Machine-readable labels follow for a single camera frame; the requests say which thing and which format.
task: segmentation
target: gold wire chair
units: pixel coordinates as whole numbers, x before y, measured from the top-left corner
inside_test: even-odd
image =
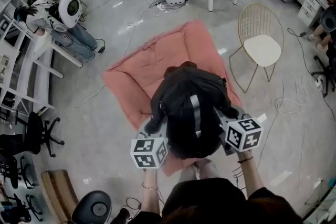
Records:
[[[246,93],[258,66],[264,68],[268,82],[271,81],[275,65],[283,51],[285,38],[279,19],[269,8],[260,4],[249,5],[243,10],[238,20],[238,34],[242,45],[229,57],[229,65],[234,80]],[[257,65],[246,90],[237,82],[231,67],[231,57],[241,48]],[[274,67],[268,78],[266,67],[272,65]]]

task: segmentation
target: shoe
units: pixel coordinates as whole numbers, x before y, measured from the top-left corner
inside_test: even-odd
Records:
[[[90,53],[89,59],[88,59],[87,61],[92,60],[95,56],[96,56],[96,54],[92,51],[92,52]]]
[[[321,43],[318,43],[316,46],[315,46],[315,48],[317,49],[317,50],[319,50],[320,52],[325,52],[325,48],[321,45]]]
[[[313,34],[311,34],[311,35],[309,35],[309,36],[307,37],[307,39],[308,39],[309,41],[313,41],[313,40],[315,39],[315,36],[313,36]]]

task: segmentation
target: wristband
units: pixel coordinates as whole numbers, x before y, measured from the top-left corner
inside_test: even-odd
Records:
[[[145,187],[143,183],[141,184],[141,186],[143,188],[145,188],[146,190],[158,190],[158,188],[148,188],[148,187]]]
[[[253,159],[253,156],[251,158],[249,158],[249,159],[244,159],[242,161],[237,161],[237,163],[243,163],[243,162],[249,161],[250,159]]]

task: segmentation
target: floor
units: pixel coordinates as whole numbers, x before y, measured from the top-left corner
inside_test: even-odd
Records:
[[[80,105],[96,93],[103,85],[102,72],[122,58],[124,53],[188,20],[201,19],[204,22],[218,50],[225,48],[222,57],[228,67],[228,57],[240,46],[237,32],[239,14],[245,6],[261,3],[279,18],[284,30],[285,48],[270,83],[264,71],[258,69],[246,94],[239,87],[236,89],[247,112],[252,116],[263,113],[267,116],[261,145],[253,150],[265,185],[284,196],[301,216],[309,210],[310,206],[305,206],[305,201],[313,193],[309,199],[313,202],[326,188],[326,184],[321,184],[313,189],[316,182],[319,179],[328,182],[335,176],[336,136],[331,111],[321,92],[316,92],[308,82],[312,79],[305,69],[300,45],[296,37],[287,32],[287,28],[296,33],[306,30],[297,17],[299,7],[296,4],[285,4],[282,0],[238,0],[238,4],[233,5],[232,0],[215,0],[214,11],[210,13],[207,0],[189,0],[177,12],[154,17],[145,0],[87,1],[89,9],[83,25],[94,37],[106,41],[106,50],[82,68],[55,55],[54,68],[64,73],[65,77],[52,78],[51,101],[58,110],[48,111],[46,117],[61,118],[53,135],[66,144],[64,147],[53,145],[57,157],[46,157],[48,169],[66,169],[79,198],[91,190],[106,191],[113,201],[113,215],[125,204],[127,197],[141,199],[143,171],[134,167],[129,155],[130,139],[135,137],[136,131],[126,120],[109,89],[102,88],[97,96],[79,108],[64,107]],[[313,56],[323,55],[305,38],[300,38],[300,41],[308,69],[318,70]],[[243,52],[233,59],[233,68],[238,81],[246,86],[253,65]],[[275,110],[274,102],[282,95],[305,105],[284,101],[282,114],[291,111],[299,113],[281,115]],[[326,101],[336,112],[333,96],[331,93]],[[43,155],[38,158],[44,162]],[[232,170],[238,167],[237,157],[226,157],[219,149],[211,159],[222,176],[235,184]],[[159,187],[164,198],[167,198],[178,177],[179,173],[168,178],[159,172]],[[238,183],[240,188],[244,186],[242,177]]]

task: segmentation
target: pink cushion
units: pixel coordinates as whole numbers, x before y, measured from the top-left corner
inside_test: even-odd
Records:
[[[226,78],[232,104],[242,105],[211,35],[200,20],[152,38],[106,70],[103,79],[117,97],[130,123],[139,129],[151,115],[150,99],[163,80],[167,67],[179,66],[185,61],[194,62],[198,68]],[[162,169],[169,176],[196,160],[182,161],[170,154]]]

